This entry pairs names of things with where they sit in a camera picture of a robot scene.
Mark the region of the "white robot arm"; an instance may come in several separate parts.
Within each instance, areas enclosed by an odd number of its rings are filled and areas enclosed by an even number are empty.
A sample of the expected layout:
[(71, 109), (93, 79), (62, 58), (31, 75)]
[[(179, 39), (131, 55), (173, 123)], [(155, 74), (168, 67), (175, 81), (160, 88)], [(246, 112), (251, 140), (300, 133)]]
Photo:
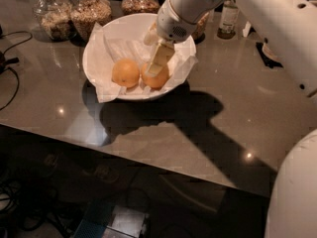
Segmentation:
[[(164, 0), (148, 29), (145, 43), (155, 44), (147, 73), (157, 75), (167, 65), (167, 53), (193, 33), (202, 15), (225, 0)], [(273, 104), (296, 116), (303, 105), (316, 102), (317, 8), (307, 0), (230, 0), (273, 50), (285, 67), (292, 84), (268, 83), (263, 89), (273, 94)], [(268, 156), (276, 161), (276, 176), (270, 195), (264, 238), (317, 238), (317, 130), (307, 133), (287, 152), (280, 139), (288, 132), (268, 133)]]

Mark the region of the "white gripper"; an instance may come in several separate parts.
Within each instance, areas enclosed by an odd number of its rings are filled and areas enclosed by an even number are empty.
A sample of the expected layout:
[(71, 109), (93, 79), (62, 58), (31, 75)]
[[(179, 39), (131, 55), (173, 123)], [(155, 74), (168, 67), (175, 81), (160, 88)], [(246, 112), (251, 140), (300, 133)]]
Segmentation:
[(151, 52), (146, 75), (157, 76), (174, 56), (174, 42), (184, 42), (195, 32), (199, 20), (224, 1), (165, 0), (158, 10), (157, 21), (148, 28), (144, 37), (145, 45), (151, 46), (156, 43)]

